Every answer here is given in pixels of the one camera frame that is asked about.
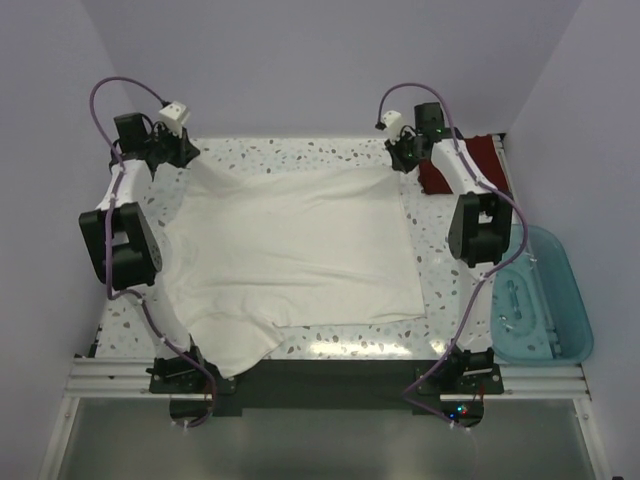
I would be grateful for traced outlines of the white t shirt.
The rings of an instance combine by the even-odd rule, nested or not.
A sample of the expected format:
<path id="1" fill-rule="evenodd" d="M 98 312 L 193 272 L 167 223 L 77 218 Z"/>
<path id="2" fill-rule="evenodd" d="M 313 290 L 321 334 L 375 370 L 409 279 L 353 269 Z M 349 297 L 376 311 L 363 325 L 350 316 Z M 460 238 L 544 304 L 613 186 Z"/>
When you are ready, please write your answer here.
<path id="1" fill-rule="evenodd" d="M 387 166 L 241 176 L 197 160 L 165 235 L 165 291 L 226 378 L 287 328 L 425 311 L 400 178 Z"/>

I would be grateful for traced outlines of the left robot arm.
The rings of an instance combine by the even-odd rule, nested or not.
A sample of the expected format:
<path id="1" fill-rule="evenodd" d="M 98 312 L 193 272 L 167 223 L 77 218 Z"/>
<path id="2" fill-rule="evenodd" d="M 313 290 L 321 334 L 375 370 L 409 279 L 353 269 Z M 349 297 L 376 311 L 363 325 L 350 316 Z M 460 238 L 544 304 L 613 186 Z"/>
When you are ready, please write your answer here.
<path id="1" fill-rule="evenodd" d="M 79 227 L 96 276 L 111 300 L 124 298 L 145 324 L 156 358 L 148 370 L 163 385 L 190 376 L 209 379 L 206 362 L 181 325 L 161 281 L 163 258 L 142 204 L 157 170 L 167 164 L 185 169 L 200 150 L 183 130 L 143 113 L 114 119 L 118 138 L 110 146 L 111 181 L 95 209 L 79 216 Z"/>

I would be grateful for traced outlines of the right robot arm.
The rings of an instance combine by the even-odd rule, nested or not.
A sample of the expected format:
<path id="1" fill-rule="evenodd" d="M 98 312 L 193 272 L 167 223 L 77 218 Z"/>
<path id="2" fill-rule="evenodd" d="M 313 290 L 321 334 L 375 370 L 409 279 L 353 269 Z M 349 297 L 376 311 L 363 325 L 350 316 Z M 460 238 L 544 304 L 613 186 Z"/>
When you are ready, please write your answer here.
<path id="1" fill-rule="evenodd" d="M 445 126 L 440 104 L 418 105 L 414 116 L 410 126 L 399 112 L 390 110 L 380 115 L 376 127 L 387 135 L 385 148 L 394 170 L 409 173 L 429 162 L 457 196 L 447 245 L 459 267 L 462 318 L 447 352 L 424 375 L 444 387 L 464 377 L 489 374 L 494 367 L 492 271 L 510 245 L 512 206 L 473 161 L 459 131 Z"/>

